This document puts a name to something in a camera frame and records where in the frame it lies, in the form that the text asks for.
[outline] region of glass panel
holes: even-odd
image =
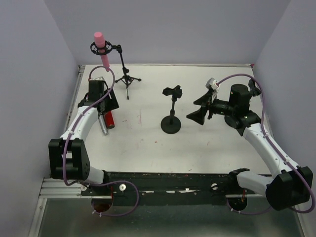
[[[40,237],[300,237],[296,213],[271,211],[260,216],[232,213],[226,206],[140,206],[125,217],[92,215],[89,199],[49,199]],[[248,198],[245,211],[268,206],[263,198]],[[128,207],[115,207],[116,212]]]

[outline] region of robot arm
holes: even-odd
[[[249,85],[254,86],[252,80],[250,80]],[[216,80],[210,79],[206,87],[209,91],[194,101],[194,104],[201,105],[201,108],[187,115],[187,118],[203,125],[207,112],[209,112],[208,119],[212,118],[213,114],[224,115],[226,124],[235,128],[255,148],[272,175],[265,177],[244,169],[236,175],[238,185],[263,195],[276,210],[307,202],[310,198],[307,188],[267,141],[266,136],[269,134],[265,130],[266,135],[264,135],[260,118],[249,110],[250,98],[259,95],[259,89],[252,88],[251,91],[248,91],[247,86],[235,84],[231,88],[229,101],[222,101],[214,96],[217,95],[219,89]],[[308,167],[301,168],[272,137],[269,139],[287,158],[287,162],[297,168],[311,187],[312,171]]]
[[[106,84],[102,77],[91,79],[89,81],[89,92],[78,104],[78,113],[74,121],[59,139],[52,139],[49,142],[48,149],[52,178],[63,179],[63,150],[65,148],[65,143],[69,133],[71,132],[71,128],[75,127],[74,131],[71,132],[71,137],[67,147],[67,178],[81,180],[92,184],[104,183],[105,171],[90,166],[90,161],[84,142],[93,124],[98,119],[99,121],[103,121],[102,117],[105,113],[119,107],[114,92],[111,91],[109,96],[105,97],[105,99],[96,106],[91,107],[88,111],[86,111],[84,116],[81,116],[91,104],[104,97],[104,95],[107,93],[108,88],[104,89],[104,85]]]

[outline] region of white table surface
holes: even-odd
[[[77,104],[88,91],[88,75],[95,65],[85,67],[76,97],[71,121]],[[127,65],[130,76],[141,78],[126,88],[122,82],[115,84],[114,92],[120,108],[112,111],[115,128],[104,136],[97,121],[85,142],[90,163],[106,171],[168,172],[168,173],[228,173],[238,168],[249,168],[257,173],[270,174],[254,148],[236,130],[226,125],[224,117],[214,115],[205,119],[204,126],[186,118],[199,109],[193,101],[207,92],[205,84],[211,77],[221,80],[237,73],[253,75],[250,67],[198,67]],[[116,79],[122,76],[120,65],[113,65]],[[110,73],[97,69],[92,77],[103,76],[108,84]],[[230,87],[235,83],[248,85],[249,78],[236,77],[221,84],[218,99],[228,100]],[[183,96],[175,104],[181,130],[166,134],[160,127],[161,120],[169,115],[171,96],[164,96],[166,87],[180,85]],[[250,109],[261,115],[259,97],[251,99]]]

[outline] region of black tripod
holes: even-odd
[[[102,47],[102,48],[99,48],[95,45],[95,43],[93,42],[90,46],[90,49],[91,49],[91,52],[96,54],[96,55],[106,55],[108,53],[110,53],[112,51],[112,49],[115,49],[118,53],[119,53],[119,56],[120,56],[120,60],[121,60],[121,63],[122,63],[122,66],[123,66],[123,77],[121,77],[120,79],[116,80],[115,83],[118,83],[119,81],[122,81],[125,85],[126,85],[126,93],[127,93],[127,99],[129,100],[129,95],[128,95],[128,87],[132,84],[132,82],[134,80],[137,80],[137,81],[141,81],[140,78],[134,78],[134,77],[131,77],[129,76],[127,73],[129,73],[129,69],[127,69],[125,67],[125,64],[124,64],[124,60],[123,60],[123,55],[122,55],[122,47],[120,44],[118,45],[112,45],[110,42],[108,41],[105,41],[105,46]]]

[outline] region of pink cap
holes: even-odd
[[[104,47],[105,42],[104,42],[104,37],[101,32],[96,32],[94,33],[94,42],[97,47]]]

